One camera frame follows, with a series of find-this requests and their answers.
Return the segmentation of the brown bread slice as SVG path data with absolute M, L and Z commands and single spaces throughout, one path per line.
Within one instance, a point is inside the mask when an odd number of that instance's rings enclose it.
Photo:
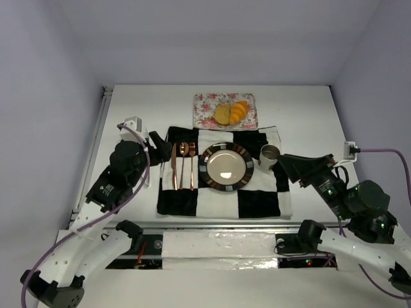
M 229 126 L 233 124 L 231 119 L 231 106 L 218 105 L 213 114 L 213 119 L 220 125 Z

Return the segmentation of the orange striped croissant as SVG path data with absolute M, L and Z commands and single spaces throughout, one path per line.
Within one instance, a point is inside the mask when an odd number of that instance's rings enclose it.
M 231 105 L 229 124 L 236 124 L 245 118 L 248 114 L 248 107 L 246 101 L 237 101 Z

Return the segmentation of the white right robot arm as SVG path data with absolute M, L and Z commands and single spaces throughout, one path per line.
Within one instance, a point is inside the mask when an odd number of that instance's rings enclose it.
M 400 239 L 398 221 L 388 211 L 390 196 L 372 180 L 349 187 L 348 174 L 333 155 L 318 158 L 280 155 L 278 164 L 291 183 L 312 186 L 342 223 L 340 234 L 312 219 L 305 219 L 297 233 L 279 235 L 274 251 L 288 258 L 317 252 L 344 255 L 362 271 L 373 270 L 410 299 L 410 237 Z

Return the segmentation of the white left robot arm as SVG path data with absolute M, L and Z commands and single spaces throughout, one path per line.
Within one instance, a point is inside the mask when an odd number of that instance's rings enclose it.
M 120 124 L 131 140 L 121 140 L 110 154 L 109 164 L 85 197 L 69 233 L 57 241 L 20 281 L 21 306 L 30 293 L 47 307 L 77 307 L 86 282 L 114 259 L 143 242 L 143 229 L 129 220 L 119 222 L 114 233 L 97 240 L 106 225 L 146 185 L 150 168 L 171 157 L 172 145 L 150 132 L 148 138 Z

